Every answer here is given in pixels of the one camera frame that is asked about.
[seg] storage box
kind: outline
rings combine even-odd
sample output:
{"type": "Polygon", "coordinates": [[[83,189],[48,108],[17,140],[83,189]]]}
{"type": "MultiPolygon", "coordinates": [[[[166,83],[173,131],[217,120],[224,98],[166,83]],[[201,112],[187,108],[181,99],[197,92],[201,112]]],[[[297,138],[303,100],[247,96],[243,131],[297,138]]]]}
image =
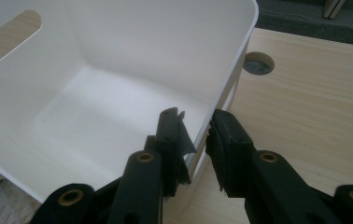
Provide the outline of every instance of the storage box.
{"type": "Polygon", "coordinates": [[[40,202],[99,189],[169,107],[198,147],[257,16],[253,0],[0,1],[0,173],[40,202]]]}

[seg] cable hole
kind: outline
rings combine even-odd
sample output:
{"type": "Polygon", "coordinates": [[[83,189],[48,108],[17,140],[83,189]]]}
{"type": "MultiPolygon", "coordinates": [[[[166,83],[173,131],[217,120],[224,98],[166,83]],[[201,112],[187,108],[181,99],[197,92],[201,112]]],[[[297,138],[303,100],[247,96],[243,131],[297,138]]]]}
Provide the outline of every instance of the cable hole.
{"type": "Polygon", "coordinates": [[[252,75],[263,76],[273,72],[275,62],[265,53],[250,52],[246,55],[243,67],[252,75]]]}

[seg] dark floor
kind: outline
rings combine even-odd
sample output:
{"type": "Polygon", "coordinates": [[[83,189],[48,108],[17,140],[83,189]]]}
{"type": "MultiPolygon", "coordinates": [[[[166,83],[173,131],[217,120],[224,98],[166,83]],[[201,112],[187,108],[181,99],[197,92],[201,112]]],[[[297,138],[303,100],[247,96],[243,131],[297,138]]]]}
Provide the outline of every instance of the dark floor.
{"type": "Polygon", "coordinates": [[[353,0],[333,20],[324,19],[324,0],[257,0],[256,27],[353,44],[353,0]]]}

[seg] light wood surface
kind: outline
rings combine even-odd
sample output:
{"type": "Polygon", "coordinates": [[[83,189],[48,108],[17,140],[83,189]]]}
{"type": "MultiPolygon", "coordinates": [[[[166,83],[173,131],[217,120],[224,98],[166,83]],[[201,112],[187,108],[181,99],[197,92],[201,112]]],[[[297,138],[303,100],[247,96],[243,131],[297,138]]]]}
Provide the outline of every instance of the light wood surface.
{"type": "MultiPolygon", "coordinates": [[[[256,29],[248,51],[274,71],[243,71],[232,112],[257,149],[283,155],[312,187],[331,195],[353,184],[353,46],[256,29]]],[[[211,164],[180,216],[165,223],[249,223],[243,200],[219,192],[211,164]]]]}

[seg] handle cutout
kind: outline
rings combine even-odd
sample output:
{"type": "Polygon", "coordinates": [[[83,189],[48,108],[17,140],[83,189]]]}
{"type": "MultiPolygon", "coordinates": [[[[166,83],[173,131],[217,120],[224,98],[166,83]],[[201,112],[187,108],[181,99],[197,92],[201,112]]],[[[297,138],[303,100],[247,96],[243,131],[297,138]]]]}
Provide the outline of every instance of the handle cutout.
{"type": "Polygon", "coordinates": [[[42,25],[39,14],[23,11],[0,27],[0,60],[36,33],[42,25]]]}

